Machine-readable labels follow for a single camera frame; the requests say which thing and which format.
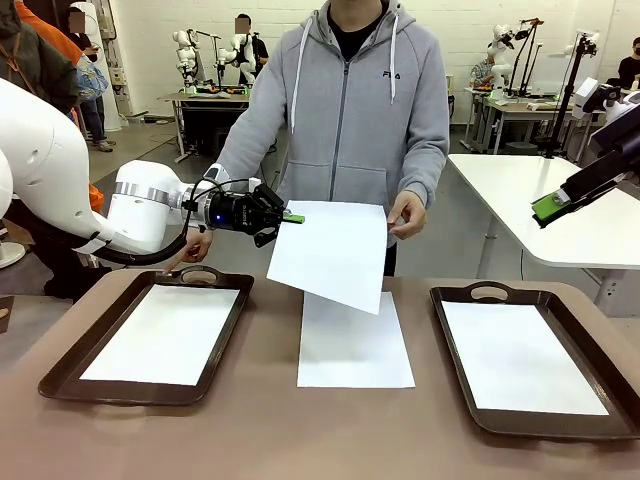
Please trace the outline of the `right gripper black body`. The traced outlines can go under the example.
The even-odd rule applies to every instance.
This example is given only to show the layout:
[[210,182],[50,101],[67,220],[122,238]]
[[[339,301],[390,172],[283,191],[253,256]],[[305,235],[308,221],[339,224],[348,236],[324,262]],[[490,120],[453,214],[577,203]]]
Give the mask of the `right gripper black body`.
[[558,198],[571,205],[587,205],[614,189],[628,173],[639,174],[639,154],[611,151],[569,177]]

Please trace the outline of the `person's left hand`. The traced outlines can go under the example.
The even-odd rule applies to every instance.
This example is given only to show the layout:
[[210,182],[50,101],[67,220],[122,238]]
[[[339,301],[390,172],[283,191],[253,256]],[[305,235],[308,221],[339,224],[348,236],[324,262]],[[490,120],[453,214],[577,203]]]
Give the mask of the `person's left hand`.
[[390,234],[400,240],[406,240],[420,233],[426,221],[426,208],[420,197],[405,190],[397,195],[389,212],[387,225]]

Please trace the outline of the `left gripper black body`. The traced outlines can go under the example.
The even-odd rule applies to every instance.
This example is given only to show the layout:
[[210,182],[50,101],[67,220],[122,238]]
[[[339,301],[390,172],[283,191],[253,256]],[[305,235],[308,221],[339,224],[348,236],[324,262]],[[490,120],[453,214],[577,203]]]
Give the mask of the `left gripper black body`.
[[258,190],[235,193],[213,190],[206,195],[206,228],[257,234],[261,230]]

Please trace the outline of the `person's right hand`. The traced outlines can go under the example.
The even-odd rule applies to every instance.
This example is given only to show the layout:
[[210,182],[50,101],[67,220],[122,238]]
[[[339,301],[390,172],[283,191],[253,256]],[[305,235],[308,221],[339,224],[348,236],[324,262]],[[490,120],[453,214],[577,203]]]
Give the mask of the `person's right hand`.
[[164,268],[164,273],[169,274],[181,263],[199,263],[208,254],[213,243],[213,232],[198,228],[190,228],[186,235],[186,244],[175,254]]

